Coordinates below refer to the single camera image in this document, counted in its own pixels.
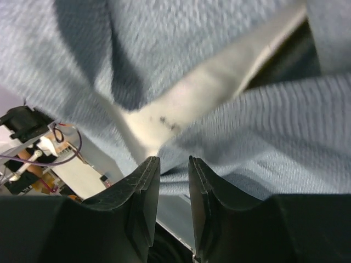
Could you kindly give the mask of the grey-blue pillowcase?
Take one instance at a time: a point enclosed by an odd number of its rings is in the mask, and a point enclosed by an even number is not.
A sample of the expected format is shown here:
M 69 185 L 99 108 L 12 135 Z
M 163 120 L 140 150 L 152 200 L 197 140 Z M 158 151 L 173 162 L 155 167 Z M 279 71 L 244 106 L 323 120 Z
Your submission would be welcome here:
M 75 125 L 123 173 L 121 111 L 153 102 L 296 1 L 1 1 L 1 88 Z M 350 192 L 350 1 L 303 22 L 236 97 L 164 143 L 160 192 L 188 194 L 202 158 L 245 192 Z

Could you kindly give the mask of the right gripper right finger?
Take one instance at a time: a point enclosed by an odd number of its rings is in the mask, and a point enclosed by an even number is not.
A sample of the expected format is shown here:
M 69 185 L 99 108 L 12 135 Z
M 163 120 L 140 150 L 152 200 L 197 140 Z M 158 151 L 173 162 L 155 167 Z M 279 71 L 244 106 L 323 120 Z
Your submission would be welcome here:
M 261 201 L 189 158 L 201 262 L 350 262 L 350 195 L 273 195 Z

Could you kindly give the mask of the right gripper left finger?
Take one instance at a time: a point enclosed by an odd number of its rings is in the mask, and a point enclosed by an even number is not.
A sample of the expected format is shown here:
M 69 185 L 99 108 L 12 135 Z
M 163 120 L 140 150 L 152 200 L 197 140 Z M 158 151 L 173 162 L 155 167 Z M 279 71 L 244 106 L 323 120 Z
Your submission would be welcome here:
M 154 243 L 160 159 L 79 203 L 1 198 L 1 262 L 146 262 Z

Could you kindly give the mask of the white pillow yellow trim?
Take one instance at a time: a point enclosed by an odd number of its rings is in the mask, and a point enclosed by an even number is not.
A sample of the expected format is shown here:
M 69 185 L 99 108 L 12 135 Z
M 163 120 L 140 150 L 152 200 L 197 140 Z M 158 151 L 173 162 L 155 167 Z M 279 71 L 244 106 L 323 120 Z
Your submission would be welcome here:
M 191 122 L 238 96 L 305 17 L 304 2 L 289 4 L 200 64 L 153 102 L 140 110 L 122 110 L 132 133 L 131 153 L 136 161 L 156 155 Z

